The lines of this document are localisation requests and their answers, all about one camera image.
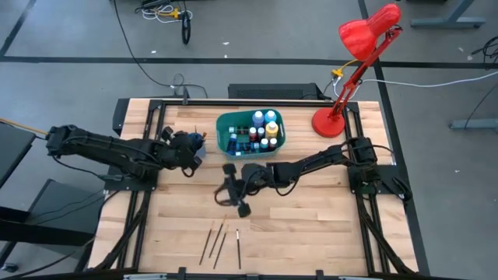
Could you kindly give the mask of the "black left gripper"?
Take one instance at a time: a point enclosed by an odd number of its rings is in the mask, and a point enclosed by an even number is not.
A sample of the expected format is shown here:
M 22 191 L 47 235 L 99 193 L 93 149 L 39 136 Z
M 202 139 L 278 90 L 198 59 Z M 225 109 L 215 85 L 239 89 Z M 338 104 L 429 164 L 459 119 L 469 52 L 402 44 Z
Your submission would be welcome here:
M 195 152 L 202 148 L 202 144 L 199 143 L 199 134 L 190 134 L 185 131 L 174 132 L 170 126 L 166 126 L 161 138 L 166 143 L 166 147 L 161 151 L 163 168 L 168 170 L 180 168 L 183 175 L 193 177 L 202 164 L 202 160 L 195 155 Z

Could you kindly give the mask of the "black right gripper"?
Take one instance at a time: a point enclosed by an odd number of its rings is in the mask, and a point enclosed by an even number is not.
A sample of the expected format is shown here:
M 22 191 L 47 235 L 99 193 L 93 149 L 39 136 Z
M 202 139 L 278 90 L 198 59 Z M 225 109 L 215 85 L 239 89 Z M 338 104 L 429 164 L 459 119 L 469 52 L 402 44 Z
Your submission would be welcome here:
M 232 163 L 225 164 L 223 172 L 225 178 L 221 191 L 227 191 L 228 198 L 221 201 L 221 205 L 236 207 L 240 218 L 248 217 L 251 207 L 244 199 L 256 195 L 263 188 L 271 187 L 272 174 L 266 167 L 256 163 L 243 165 L 240 179 L 236 178 L 237 168 Z

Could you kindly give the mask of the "teal plastic bin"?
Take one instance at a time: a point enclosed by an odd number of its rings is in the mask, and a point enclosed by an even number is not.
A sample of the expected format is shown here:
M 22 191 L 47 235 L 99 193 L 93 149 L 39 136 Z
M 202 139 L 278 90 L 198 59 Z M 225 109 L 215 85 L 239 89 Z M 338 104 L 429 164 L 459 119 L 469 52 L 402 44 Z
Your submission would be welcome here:
M 261 111 L 266 114 L 268 110 L 275 111 L 277 115 L 276 124 L 279 126 L 279 132 L 277 136 L 277 146 L 274 151 L 267 150 L 259 153 L 250 151 L 236 151 L 234 155 L 229 155 L 226 152 L 227 144 L 230 138 L 230 133 L 228 128 L 231 126 L 248 126 L 249 128 L 254 127 L 252 123 L 252 116 L 256 111 Z M 217 145 L 218 148 L 223 152 L 223 154 L 230 159 L 257 159 L 263 157 L 274 156 L 286 143 L 286 130 L 284 127 L 282 115 L 275 109 L 256 109 L 256 110 L 241 110 L 231 113 L 221 114 L 216 121 L 216 135 L 217 135 Z M 237 143 L 250 142 L 249 136 L 247 135 L 237 135 Z

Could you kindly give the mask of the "black paintbrush gold ferrule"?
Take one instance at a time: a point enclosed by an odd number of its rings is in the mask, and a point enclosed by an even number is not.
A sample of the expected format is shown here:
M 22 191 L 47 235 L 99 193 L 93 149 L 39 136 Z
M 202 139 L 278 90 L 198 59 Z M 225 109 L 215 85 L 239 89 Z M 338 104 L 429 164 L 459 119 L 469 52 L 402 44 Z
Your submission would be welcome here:
M 222 229 L 223 229 L 223 226 L 224 226 L 225 221 L 226 221 L 226 215 L 224 215 L 223 220 L 222 220 L 222 222 L 221 222 L 221 223 L 220 223 L 220 225 L 219 225 L 219 229 L 218 229 L 218 231 L 217 231 L 217 234 L 216 234 L 215 240 L 214 240 L 214 242 L 213 242 L 212 248 L 211 248 L 210 253 L 209 253 L 209 258 L 211 258 L 212 254 L 213 254 L 213 252 L 214 252 L 214 249 L 215 249 L 215 247 L 216 247 L 217 241 L 218 241 L 218 239 L 219 239 L 219 236 L 220 236 L 220 233 L 221 233 L 221 231 L 222 231 Z
M 210 239 L 210 236 L 212 234 L 213 227 L 214 227 L 214 221 L 211 222 L 211 225 L 210 225 L 207 237 L 205 239 L 205 244 L 204 244 L 204 247 L 203 247 L 203 250 L 202 250 L 202 255 L 201 255 L 200 260 L 198 262 L 199 266 L 202 265 L 202 262 L 203 262 L 203 259 L 204 259 L 204 256 L 205 256 L 205 252 L 206 252 L 207 246 L 209 244 L 209 239 Z
M 220 258 L 221 252 L 222 252 L 222 250 L 223 250 L 223 246 L 224 246 L 224 243 L 225 243 L 225 240 L 226 240 L 226 236 L 227 236 L 227 234 L 228 234 L 228 232 L 229 232 L 229 227 L 230 227 L 230 226 L 227 226 L 227 227 L 225 228 L 225 231 L 224 231 L 224 234 L 223 234 L 223 238 L 222 238 L 221 244 L 219 245 L 218 253 L 217 253 L 217 255 L 216 255 L 215 262 L 214 262 L 214 264 L 213 264 L 213 266 L 212 266 L 213 270 L 214 270 L 214 269 L 216 269 L 216 266 L 217 266 L 217 264 L 218 264 L 218 262 L 219 262 L 219 258 Z

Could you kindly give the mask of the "black computer case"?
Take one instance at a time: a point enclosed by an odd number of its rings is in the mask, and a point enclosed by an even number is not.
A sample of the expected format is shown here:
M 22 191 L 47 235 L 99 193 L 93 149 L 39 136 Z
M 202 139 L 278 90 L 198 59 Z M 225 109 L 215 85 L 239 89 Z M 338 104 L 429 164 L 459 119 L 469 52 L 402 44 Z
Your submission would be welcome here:
M 230 99 L 330 100 L 315 83 L 229 84 Z

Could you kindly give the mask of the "red desk lamp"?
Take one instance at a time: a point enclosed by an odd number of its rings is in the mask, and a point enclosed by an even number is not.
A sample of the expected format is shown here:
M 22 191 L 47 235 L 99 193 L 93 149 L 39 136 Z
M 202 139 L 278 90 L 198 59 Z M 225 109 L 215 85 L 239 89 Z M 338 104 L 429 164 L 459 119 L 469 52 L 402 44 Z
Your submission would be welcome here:
M 355 92 L 365 71 L 397 39 L 403 29 L 398 25 L 402 11 L 396 4 L 387 4 L 367 19 L 354 19 L 342 24 L 338 34 L 349 53 L 360 62 L 332 107 L 321 108 L 312 117 L 312 127 L 319 135 L 333 138 L 345 128 L 342 111 Z

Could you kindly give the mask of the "yellow lamp plug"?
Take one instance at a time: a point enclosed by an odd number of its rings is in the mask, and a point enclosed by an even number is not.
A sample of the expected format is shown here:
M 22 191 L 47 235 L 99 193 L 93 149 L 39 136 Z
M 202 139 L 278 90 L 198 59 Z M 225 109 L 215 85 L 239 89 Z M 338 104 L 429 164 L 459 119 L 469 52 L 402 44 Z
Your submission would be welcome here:
M 343 77 L 343 69 L 353 63 L 357 62 L 357 59 L 354 59 L 354 60 L 351 60 L 351 61 L 348 61 L 347 63 L 345 63 L 344 65 L 340 66 L 339 68 L 336 68 L 336 69 L 333 69 L 331 70 L 331 74 L 333 74 L 333 76 L 337 76 L 337 77 Z

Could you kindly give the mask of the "black floor platform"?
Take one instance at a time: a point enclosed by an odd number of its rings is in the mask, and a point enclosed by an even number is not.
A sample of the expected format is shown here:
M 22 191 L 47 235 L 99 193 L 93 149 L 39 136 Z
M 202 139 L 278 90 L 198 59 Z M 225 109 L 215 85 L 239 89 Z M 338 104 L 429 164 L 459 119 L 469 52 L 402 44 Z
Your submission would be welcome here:
M 94 237 L 103 190 L 49 179 L 27 210 L 0 206 L 0 241 L 82 246 Z

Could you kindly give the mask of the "wooden rod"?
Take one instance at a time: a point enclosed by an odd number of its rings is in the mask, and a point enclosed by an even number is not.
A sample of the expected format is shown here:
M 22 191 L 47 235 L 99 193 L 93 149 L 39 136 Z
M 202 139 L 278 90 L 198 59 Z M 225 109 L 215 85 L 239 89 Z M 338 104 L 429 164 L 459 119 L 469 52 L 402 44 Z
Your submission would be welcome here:
M 11 121 L 11 120 L 8 120 L 8 119 L 5 119 L 5 118 L 0 118 L 0 122 L 4 123 L 4 124 L 9 124 L 9 125 L 12 125 L 14 127 L 17 127 L 17 128 L 22 128 L 24 130 L 27 130 L 27 131 L 31 131 L 35 134 L 39 134 L 39 135 L 48 135 L 48 132 L 46 131 L 42 131 L 40 129 L 36 129 L 36 128 L 32 128 L 30 126 L 27 126 L 25 124 L 20 124 L 20 123 L 17 123 L 15 121 Z

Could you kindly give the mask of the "black side table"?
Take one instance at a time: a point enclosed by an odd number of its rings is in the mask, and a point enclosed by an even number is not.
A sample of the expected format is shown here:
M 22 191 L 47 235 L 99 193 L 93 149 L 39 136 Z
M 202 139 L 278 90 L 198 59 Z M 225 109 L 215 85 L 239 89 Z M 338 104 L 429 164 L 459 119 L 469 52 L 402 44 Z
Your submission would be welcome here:
M 35 134 L 0 123 L 0 188 L 30 150 Z

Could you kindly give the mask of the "grey desk foot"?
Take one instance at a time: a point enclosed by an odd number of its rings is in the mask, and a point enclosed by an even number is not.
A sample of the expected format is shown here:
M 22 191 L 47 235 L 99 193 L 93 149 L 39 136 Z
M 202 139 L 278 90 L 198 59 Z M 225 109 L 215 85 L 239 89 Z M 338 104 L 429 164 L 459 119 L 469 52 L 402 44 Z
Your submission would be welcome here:
M 452 130 L 498 129 L 498 118 L 456 120 L 452 121 L 448 127 Z

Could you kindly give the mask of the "grey desk leg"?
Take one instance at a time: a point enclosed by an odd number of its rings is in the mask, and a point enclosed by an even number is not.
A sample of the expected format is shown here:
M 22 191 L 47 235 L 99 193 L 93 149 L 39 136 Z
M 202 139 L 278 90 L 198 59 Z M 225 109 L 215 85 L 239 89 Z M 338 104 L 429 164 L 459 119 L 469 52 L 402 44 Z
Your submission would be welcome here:
M 465 17 L 463 14 L 474 0 L 459 0 L 459 3 L 445 17 L 413 19 L 410 26 L 422 29 L 472 29 L 486 23 L 484 17 Z

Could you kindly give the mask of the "black aluminium table frame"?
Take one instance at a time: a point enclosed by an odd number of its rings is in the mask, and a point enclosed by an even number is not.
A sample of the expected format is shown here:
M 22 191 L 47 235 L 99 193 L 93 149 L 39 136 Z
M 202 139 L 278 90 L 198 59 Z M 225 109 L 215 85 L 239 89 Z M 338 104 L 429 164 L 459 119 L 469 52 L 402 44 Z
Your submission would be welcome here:
M 240 218 L 235 208 L 218 206 L 214 190 L 222 183 L 226 157 L 216 144 L 216 119 L 236 110 L 275 109 L 283 117 L 286 143 L 277 161 L 293 161 L 326 149 L 330 138 L 311 127 L 317 100 L 166 101 L 164 122 L 174 130 L 207 133 L 206 156 L 193 177 L 164 170 L 150 196 L 146 225 L 129 243 L 125 263 L 143 273 L 168 279 L 290 280 L 364 277 L 369 265 L 381 266 L 373 237 L 363 238 L 356 199 L 345 167 L 333 166 L 303 177 L 281 197 L 264 190 L 249 198 L 252 213 Z M 214 252 L 209 253 L 226 215 Z M 211 222 L 214 227 L 202 265 L 198 265 Z M 216 269 L 212 266 L 225 228 L 229 232 Z M 237 263 L 236 229 L 240 231 L 241 270 Z

